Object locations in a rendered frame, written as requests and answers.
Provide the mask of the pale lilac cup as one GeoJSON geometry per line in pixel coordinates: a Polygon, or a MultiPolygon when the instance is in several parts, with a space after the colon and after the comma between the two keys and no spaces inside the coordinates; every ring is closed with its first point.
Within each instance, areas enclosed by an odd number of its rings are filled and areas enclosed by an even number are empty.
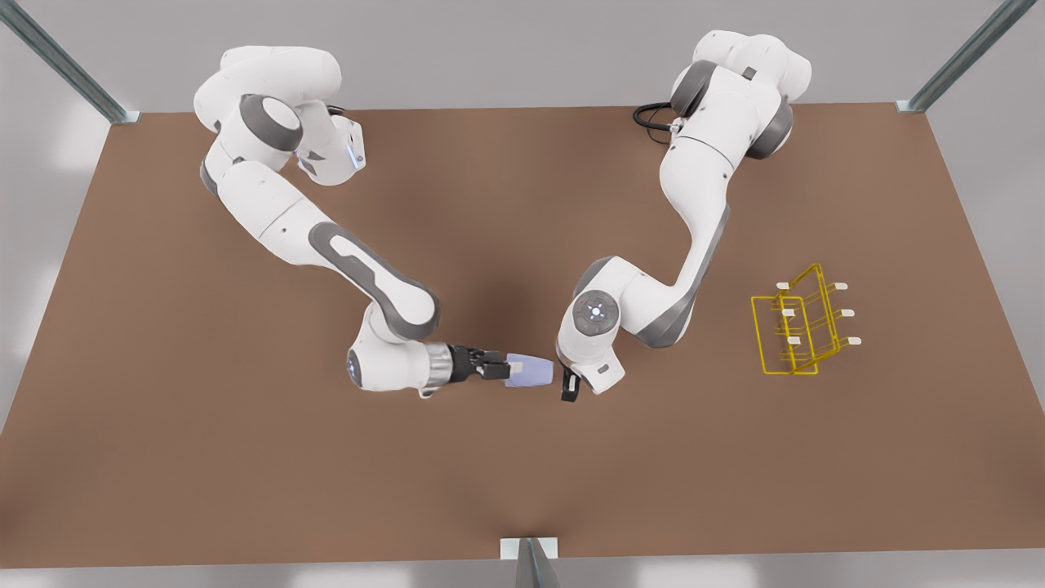
{"type": "Polygon", "coordinates": [[[507,364],[522,364],[525,372],[511,375],[504,380],[505,387],[525,389],[545,386],[553,382],[554,364],[544,358],[526,356],[525,354],[507,354],[507,364]]]}

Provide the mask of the silver frame post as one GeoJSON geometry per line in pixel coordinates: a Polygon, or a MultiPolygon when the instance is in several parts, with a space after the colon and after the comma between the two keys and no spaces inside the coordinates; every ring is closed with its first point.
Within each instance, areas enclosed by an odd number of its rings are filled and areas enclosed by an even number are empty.
{"type": "Polygon", "coordinates": [[[120,105],[16,0],[0,0],[0,22],[55,70],[89,105],[100,112],[109,124],[139,122],[140,112],[120,105]]]}
{"type": "Polygon", "coordinates": [[[501,538],[500,558],[516,561],[514,588],[561,588],[551,563],[558,538],[501,538]]]}
{"type": "Polygon", "coordinates": [[[896,101],[896,111],[927,112],[1037,3],[1038,0],[1003,0],[913,96],[896,101]]]}

